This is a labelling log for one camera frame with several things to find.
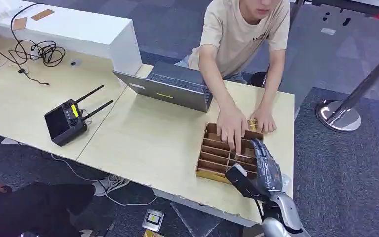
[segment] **beige t-shirt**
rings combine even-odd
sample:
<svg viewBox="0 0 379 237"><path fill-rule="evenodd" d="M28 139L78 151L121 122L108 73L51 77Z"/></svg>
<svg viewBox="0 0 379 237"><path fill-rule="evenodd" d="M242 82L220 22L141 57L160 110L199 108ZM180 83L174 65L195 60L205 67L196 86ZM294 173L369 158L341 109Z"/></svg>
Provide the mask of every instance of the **beige t-shirt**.
<svg viewBox="0 0 379 237"><path fill-rule="evenodd" d="M257 25L248 24L242 17L239 0L213 0L205 12L200 46L218 48L216 63L224 77L242 71L264 39L268 39L270 51L286 49L289 27L289 0L281 0ZM189 67L196 70L199 49L193 49L188 59Z"/></svg>

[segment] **white sneaker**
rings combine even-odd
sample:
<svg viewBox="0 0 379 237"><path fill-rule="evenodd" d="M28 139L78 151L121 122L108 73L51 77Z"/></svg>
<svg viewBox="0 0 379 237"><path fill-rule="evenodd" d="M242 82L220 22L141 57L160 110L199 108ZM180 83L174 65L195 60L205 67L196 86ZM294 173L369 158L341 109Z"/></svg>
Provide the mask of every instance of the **white sneaker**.
<svg viewBox="0 0 379 237"><path fill-rule="evenodd" d="M92 230L81 230L79 231L80 237L90 237L92 234Z"/></svg>
<svg viewBox="0 0 379 237"><path fill-rule="evenodd" d="M101 179L93 185L95 186L95 196L102 197L105 193L109 193L116 189L126 186L130 180L124 179L122 177L110 174L107 178Z"/></svg>

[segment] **laptop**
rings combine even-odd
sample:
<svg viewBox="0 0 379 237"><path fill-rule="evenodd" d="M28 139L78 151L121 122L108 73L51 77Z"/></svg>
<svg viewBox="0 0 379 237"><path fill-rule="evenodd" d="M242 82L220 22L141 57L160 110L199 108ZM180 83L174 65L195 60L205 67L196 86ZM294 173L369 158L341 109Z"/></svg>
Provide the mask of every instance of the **laptop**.
<svg viewBox="0 0 379 237"><path fill-rule="evenodd" d="M113 73L137 94L191 109L207 112L213 99L197 70L157 62L147 78Z"/></svg>

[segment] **stanchion base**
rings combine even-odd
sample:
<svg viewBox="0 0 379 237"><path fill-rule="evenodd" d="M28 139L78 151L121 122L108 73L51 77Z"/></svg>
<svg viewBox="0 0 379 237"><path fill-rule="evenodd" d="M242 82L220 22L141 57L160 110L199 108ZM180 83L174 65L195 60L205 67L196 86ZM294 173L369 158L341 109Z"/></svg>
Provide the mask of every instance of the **stanchion base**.
<svg viewBox="0 0 379 237"><path fill-rule="evenodd" d="M361 125L361 116L352 108L344 112L343 116L332 124L327 123L330 115L341 105L342 101L324 100L316 106L316 116L326 127L337 132L352 132Z"/></svg>

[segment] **robotic arm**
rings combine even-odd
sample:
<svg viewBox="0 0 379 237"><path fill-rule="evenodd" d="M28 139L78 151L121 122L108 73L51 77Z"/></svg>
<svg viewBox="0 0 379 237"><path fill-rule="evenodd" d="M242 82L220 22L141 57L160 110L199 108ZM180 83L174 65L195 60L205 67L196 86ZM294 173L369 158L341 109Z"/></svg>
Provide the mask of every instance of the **robotic arm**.
<svg viewBox="0 0 379 237"><path fill-rule="evenodd" d="M279 165L268 148L258 139L251 140L257 160L257 178L250 180L239 164L229 169L225 176L258 207L266 237L310 237L302 225L293 200L282 189ZM258 204L262 201L262 210Z"/></svg>

